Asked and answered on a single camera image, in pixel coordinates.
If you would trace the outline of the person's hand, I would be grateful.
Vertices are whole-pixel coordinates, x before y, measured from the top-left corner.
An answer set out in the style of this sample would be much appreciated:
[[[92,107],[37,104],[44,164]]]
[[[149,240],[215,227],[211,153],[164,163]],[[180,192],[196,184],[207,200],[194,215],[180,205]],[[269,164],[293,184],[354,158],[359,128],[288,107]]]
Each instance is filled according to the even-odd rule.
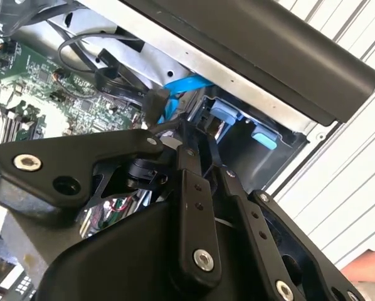
[[[341,269],[341,272],[352,282],[375,283],[375,251],[364,252]]]

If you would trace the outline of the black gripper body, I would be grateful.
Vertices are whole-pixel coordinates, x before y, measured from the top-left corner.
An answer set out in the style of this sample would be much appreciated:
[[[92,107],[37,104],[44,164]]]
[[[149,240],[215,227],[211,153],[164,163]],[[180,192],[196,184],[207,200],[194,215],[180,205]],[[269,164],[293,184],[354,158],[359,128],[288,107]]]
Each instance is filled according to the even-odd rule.
[[[39,300],[268,300],[236,230],[216,222],[222,279],[207,294],[170,276],[169,205],[153,205],[65,250],[38,287]]]

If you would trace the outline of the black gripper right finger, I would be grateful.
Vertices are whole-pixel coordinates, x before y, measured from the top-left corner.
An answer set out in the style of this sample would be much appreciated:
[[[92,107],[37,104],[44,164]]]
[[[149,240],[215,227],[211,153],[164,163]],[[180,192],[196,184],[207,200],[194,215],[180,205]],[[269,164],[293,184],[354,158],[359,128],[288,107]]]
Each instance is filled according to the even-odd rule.
[[[259,283],[259,300],[364,300],[269,194],[245,192],[222,164],[214,137],[206,134],[201,148],[221,197],[216,208],[238,232],[240,257]]]

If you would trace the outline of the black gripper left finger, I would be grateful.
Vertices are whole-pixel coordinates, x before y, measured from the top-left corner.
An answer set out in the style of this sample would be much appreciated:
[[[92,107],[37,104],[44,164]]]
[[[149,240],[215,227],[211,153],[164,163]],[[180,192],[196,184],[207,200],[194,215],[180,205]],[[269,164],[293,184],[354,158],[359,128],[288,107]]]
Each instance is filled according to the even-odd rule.
[[[201,158],[206,134],[175,120],[149,130],[2,144],[0,205],[64,232],[84,209],[150,191],[147,208],[169,205],[172,283],[179,290],[212,291],[222,265],[213,192]]]

